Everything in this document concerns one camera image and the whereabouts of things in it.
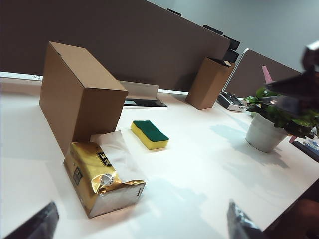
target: yellow sponge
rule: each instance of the yellow sponge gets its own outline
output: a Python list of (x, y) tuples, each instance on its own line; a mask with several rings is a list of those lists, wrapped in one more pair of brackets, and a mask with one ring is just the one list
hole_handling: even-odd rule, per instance
[(148, 149), (164, 148), (168, 138), (151, 121), (133, 121), (131, 130)]

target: cardboard box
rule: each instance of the cardboard box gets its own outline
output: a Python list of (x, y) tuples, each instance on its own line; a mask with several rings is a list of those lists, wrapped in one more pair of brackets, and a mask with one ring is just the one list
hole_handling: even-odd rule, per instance
[(94, 142), (71, 143), (64, 166), (88, 218), (135, 204), (146, 184), (122, 182), (108, 152)]
[(114, 132), (127, 94), (85, 48), (49, 42), (40, 106), (64, 155), (71, 142)]
[(205, 57), (186, 101), (199, 110), (212, 107), (234, 66), (235, 64), (227, 61)]

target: small cardboard box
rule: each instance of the small cardboard box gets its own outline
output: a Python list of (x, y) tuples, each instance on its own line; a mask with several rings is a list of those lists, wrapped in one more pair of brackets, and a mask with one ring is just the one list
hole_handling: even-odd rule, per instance
[(235, 64), (205, 57), (189, 90), (186, 101), (197, 109), (213, 106)]
[(127, 94), (85, 48), (49, 42), (39, 104), (64, 155), (71, 142), (114, 132)]

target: potted plant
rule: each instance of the potted plant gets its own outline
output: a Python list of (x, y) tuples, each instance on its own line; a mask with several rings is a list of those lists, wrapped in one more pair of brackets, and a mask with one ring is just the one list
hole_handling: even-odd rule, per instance
[(247, 111), (255, 112), (246, 141), (263, 152), (273, 150), (288, 134), (299, 138), (313, 138), (312, 129), (319, 135), (319, 112), (306, 110), (296, 117), (277, 107), (266, 105), (261, 98), (278, 95), (261, 87), (255, 96), (244, 98)]

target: desk partition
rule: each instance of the desk partition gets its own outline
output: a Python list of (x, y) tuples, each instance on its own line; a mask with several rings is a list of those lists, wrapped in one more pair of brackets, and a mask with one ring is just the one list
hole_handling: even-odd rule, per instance
[(118, 80), (188, 91), (229, 39), (146, 0), (1, 2), (1, 71), (42, 75), (46, 45), (87, 48)]
[(267, 56), (263, 56), (251, 49), (246, 49), (230, 75), (228, 84), (226, 84), (224, 90), (239, 97), (255, 95), (256, 90), (265, 83), (264, 74), (261, 69), (262, 66), (267, 66), (274, 81), (300, 74), (300, 72)]

